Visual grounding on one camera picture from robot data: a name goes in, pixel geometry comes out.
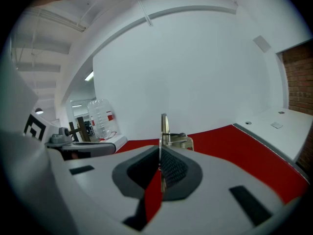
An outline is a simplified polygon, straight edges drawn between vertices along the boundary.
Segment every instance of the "water bottle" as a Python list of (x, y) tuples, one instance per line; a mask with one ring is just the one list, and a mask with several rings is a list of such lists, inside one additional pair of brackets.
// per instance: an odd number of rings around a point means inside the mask
[(101, 141), (114, 137), (118, 127), (109, 102), (106, 99), (91, 101), (87, 109), (96, 137)]

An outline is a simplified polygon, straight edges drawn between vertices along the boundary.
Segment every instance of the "ceiling light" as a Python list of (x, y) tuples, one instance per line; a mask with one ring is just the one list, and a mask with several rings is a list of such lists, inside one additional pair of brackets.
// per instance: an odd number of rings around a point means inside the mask
[(93, 71), (86, 77), (85, 81), (89, 81), (93, 78)]
[(38, 115), (40, 115), (40, 114), (44, 113), (44, 111), (42, 110), (42, 108), (37, 108), (37, 109), (35, 110), (35, 113), (38, 114)]

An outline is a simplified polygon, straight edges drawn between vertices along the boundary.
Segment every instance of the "ceiling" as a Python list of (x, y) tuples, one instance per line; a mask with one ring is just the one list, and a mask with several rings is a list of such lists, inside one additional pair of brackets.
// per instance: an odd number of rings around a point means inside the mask
[(60, 71), (70, 69), (67, 55), (72, 43), (120, 1), (62, 0), (23, 12), (11, 35), (12, 59), (23, 79), (38, 94), (36, 107), (54, 109)]

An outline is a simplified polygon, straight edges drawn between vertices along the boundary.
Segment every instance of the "red floor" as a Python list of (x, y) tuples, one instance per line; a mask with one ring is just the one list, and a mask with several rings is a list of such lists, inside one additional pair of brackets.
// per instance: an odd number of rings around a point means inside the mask
[[(271, 187), (284, 203), (303, 195), (309, 186), (287, 162), (232, 125), (189, 136), (195, 151), (236, 164)], [(158, 140), (128, 141), (118, 153), (146, 145), (158, 145)]]

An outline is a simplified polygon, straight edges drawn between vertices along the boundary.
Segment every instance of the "brick wall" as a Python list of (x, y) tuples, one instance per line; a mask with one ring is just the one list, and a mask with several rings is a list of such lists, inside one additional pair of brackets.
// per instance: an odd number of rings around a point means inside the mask
[[(282, 54), (288, 79), (289, 109), (313, 116), (313, 41)], [(297, 164), (313, 176), (313, 128)]]

